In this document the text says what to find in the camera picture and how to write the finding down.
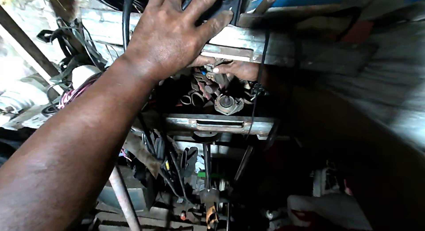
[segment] hand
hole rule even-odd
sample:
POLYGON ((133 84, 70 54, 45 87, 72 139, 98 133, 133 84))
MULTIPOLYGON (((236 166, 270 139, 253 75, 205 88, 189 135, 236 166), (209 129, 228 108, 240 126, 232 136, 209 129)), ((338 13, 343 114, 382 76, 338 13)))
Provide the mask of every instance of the hand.
POLYGON ((212 71, 215 73, 234 74, 242 80, 256 81, 259 68, 260 65, 256 63, 233 61, 229 64, 218 65, 212 71))
POLYGON ((146 75, 154 81, 187 66, 213 64, 214 58, 199 53, 230 23, 233 12, 223 11, 199 27, 195 22, 215 1, 193 0, 183 11, 182 0, 149 0, 123 59, 136 71, 149 73, 146 75))

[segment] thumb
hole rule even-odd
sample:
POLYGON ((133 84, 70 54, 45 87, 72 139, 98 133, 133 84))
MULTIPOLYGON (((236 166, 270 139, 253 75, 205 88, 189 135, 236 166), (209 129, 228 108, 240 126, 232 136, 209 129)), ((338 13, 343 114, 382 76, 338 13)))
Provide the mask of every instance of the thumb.
POLYGON ((233 71, 234 71, 232 69, 233 63, 234 62, 231 62, 229 64, 218 65, 212 71, 214 73, 233 73, 233 71))

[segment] metal rod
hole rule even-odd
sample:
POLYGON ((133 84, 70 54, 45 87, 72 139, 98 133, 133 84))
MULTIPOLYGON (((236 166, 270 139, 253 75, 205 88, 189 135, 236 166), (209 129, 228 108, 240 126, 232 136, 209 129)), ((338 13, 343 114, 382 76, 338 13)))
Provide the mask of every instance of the metal rod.
POLYGON ((205 161, 205 189, 211 189, 211 144, 204 145, 204 161, 205 161))
POLYGON ((264 14, 276 0, 262 0, 254 10, 254 14, 264 14))
POLYGON ((249 162, 249 159, 252 155, 253 150, 254 150, 253 146, 247 147, 247 150, 246 150, 245 154, 243 155, 241 164, 239 165, 238 171, 236 172, 235 181, 237 181, 242 176, 243 172, 245 171, 245 168, 247 167, 247 164, 249 162))
POLYGON ((109 182, 115 192, 118 203, 120 203, 122 212, 127 220, 131 231, 141 231, 139 220, 135 213, 133 204, 130 200, 127 188, 125 187, 124 179, 122 178, 120 169, 115 166, 109 177, 109 182))
POLYGON ((226 225, 226 231, 230 230, 230 202, 227 203, 227 225, 226 225))

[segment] metal slot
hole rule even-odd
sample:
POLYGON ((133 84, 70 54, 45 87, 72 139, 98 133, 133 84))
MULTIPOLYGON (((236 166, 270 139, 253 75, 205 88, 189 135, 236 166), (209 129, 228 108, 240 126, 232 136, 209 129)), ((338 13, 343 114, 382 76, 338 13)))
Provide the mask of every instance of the metal slot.
POLYGON ((243 122, 197 120, 196 125, 209 127, 243 128, 243 122))

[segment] wrist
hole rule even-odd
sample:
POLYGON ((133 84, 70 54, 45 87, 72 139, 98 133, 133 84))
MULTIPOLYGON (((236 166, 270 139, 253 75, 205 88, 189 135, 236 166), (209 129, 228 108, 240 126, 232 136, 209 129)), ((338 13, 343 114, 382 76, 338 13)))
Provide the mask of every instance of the wrist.
POLYGON ((125 72, 126 75, 132 76, 134 79, 148 81, 151 84, 157 84, 162 80, 158 76, 164 70, 162 65, 145 57, 139 57, 135 60, 132 56, 124 53, 115 60, 113 65, 119 67, 120 72, 125 72))

